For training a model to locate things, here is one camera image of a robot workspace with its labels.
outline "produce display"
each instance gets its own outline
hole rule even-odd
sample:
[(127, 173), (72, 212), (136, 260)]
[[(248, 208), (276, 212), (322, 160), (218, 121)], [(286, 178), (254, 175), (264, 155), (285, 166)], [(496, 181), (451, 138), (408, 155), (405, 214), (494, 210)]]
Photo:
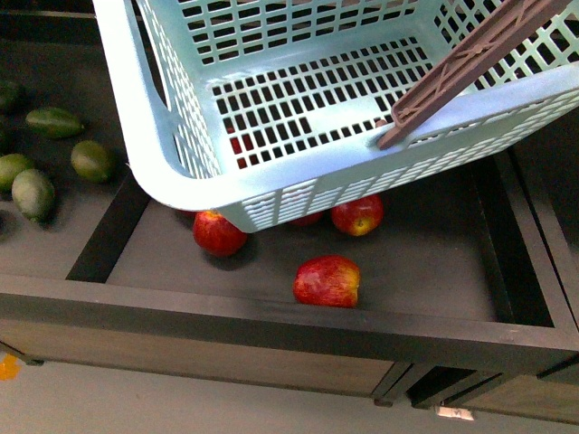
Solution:
[[(288, 225), (299, 230), (317, 224), (328, 214), (338, 232), (359, 238), (382, 223), (384, 201), (380, 195), (371, 194), (337, 205), (329, 212), (314, 212), (290, 221)], [(199, 247), (220, 258), (234, 255), (248, 239), (248, 234), (213, 211), (196, 214), (193, 233)], [(360, 274), (360, 268), (354, 261), (329, 252), (328, 255), (308, 259), (299, 266), (293, 282), (293, 295), (298, 302), (308, 305), (356, 307)]]
[[(0, 80), (0, 113), (14, 115), (26, 103), (22, 84)], [(50, 140), (75, 137), (85, 131), (81, 119), (64, 108), (35, 108), (28, 112), (24, 123), (25, 128)], [(14, 207), (31, 222), (47, 222), (54, 217), (58, 191), (31, 157), (11, 152), (11, 147), (11, 131), (0, 118), (0, 194), (4, 200), (12, 199)], [(71, 166), (79, 178), (103, 184), (113, 177), (116, 158), (101, 144), (83, 140), (72, 149)]]
[[(24, 109), (25, 105), (24, 87), (0, 80), (0, 112), (11, 116)], [(24, 123), (24, 127), (35, 135), (51, 141), (86, 132), (81, 118), (65, 108), (32, 109), (28, 111)], [(11, 139), (11, 131), (0, 122), (0, 194), (3, 199), (12, 200), (14, 208), (30, 222), (47, 222), (58, 214), (55, 210), (58, 188), (25, 152), (13, 151)], [(84, 137), (72, 148), (70, 164), (80, 182), (104, 184), (114, 176), (117, 159), (110, 149)], [(192, 224), (195, 243), (207, 255), (228, 260), (242, 250), (249, 239), (250, 235), (240, 231), (216, 211), (179, 213), (187, 224)], [(328, 212), (314, 212), (300, 217), (288, 222), (288, 225), (295, 231), (304, 231), (306, 227), (320, 224), (325, 217), (325, 224), (331, 220), (337, 233), (359, 238), (375, 230), (383, 221), (383, 199), (372, 194), (337, 205)], [(358, 301), (360, 281), (361, 270), (354, 261), (329, 251), (326, 255), (309, 258), (299, 266), (292, 289), (299, 303), (352, 308)]]

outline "basket grid holes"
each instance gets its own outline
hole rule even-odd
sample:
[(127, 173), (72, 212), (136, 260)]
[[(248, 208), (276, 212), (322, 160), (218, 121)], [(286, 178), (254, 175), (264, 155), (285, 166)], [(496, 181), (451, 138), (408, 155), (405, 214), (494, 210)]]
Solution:
[(182, 4), (185, 24), (204, 65), (413, 14), (418, 0)]
[[(434, 24), (446, 42), (456, 46), (499, 5), (500, 0), (471, 2), (460, 0), (442, 5)], [(572, 61), (579, 61), (579, 22), (577, 5), (572, 2), (562, 14), (549, 20), (515, 50), (485, 72), (477, 81), (477, 89), (528, 77)]]
[[(213, 94), (237, 164), (245, 168), (362, 134), (379, 118), (392, 122), (392, 105), (431, 67), (410, 37), (223, 83)], [(367, 96), (381, 116), (313, 131), (309, 113)]]

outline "dark wooden shelf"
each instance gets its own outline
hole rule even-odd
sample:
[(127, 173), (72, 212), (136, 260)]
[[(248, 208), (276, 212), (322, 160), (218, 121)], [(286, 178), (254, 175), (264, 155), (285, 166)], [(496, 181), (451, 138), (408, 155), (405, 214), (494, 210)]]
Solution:
[[(96, 25), (87, 16), (57, 18), (56, 29), (67, 19)], [(14, 19), (27, 18), (0, 14), (0, 22)], [(20, 36), (0, 39), (0, 77), (23, 83), (29, 107), (78, 112), (89, 125), (81, 138), (124, 156), (98, 41)], [(127, 167), (112, 184), (85, 184), (68, 162), (77, 139), (41, 140), (25, 130), (24, 113), (8, 120), (14, 150), (52, 176), (61, 201), (44, 227), (0, 203), (0, 341), (29, 360), (387, 404), (435, 366), (537, 375), (579, 349), (566, 288), (509, 153), (385, 193), (385, 223), (363, 239), (328, 220), (284, 225), (253, 234), (234, 258), (212, 259), (196, 247), (190, 222), (149, 201)], [(325, 253), (360, 265), (358, 308), (293, 299), (298, 265)]]

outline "green mango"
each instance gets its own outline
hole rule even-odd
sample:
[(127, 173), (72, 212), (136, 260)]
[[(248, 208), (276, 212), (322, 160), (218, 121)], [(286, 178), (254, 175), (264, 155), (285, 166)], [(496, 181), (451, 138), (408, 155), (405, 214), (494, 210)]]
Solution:
[(24, 87), (13, 81), (0, 80), (0, 113), (13, 113), (24, 100)]
[(41, 136), (58, 139), (77, 136), (84, 131), (81, 120), (62, 108), (46, 107), (26, 116), (28, 127)]

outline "orange object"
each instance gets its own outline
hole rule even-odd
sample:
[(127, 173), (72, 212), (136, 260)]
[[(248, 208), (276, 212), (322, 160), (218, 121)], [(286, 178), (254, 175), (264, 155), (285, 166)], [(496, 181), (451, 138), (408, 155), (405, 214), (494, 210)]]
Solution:
[(11, 354), (7, 354), (0, 363), (0, 380), (13, 380), (20, 371), (17, 364), (18, 359)]

